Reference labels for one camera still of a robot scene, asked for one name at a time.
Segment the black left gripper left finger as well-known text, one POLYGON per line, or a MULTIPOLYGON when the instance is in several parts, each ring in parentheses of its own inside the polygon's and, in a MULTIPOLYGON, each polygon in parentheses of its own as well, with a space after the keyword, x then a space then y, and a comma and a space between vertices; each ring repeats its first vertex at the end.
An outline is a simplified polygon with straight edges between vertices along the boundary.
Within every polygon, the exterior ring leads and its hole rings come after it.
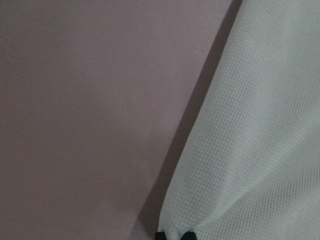
POLYGON ((154 235, 155 240, 166 240, 166 234, 164 231, 158 231, 154 235))

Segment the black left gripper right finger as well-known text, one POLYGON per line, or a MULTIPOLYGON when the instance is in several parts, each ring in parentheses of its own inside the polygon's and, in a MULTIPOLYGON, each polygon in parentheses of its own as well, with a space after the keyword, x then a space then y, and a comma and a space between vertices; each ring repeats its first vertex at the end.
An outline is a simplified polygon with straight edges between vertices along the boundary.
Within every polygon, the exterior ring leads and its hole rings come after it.
POLYGON ((181 240, 197 240, 197 235, 193 231, 187 231, 182 235, 181 240))

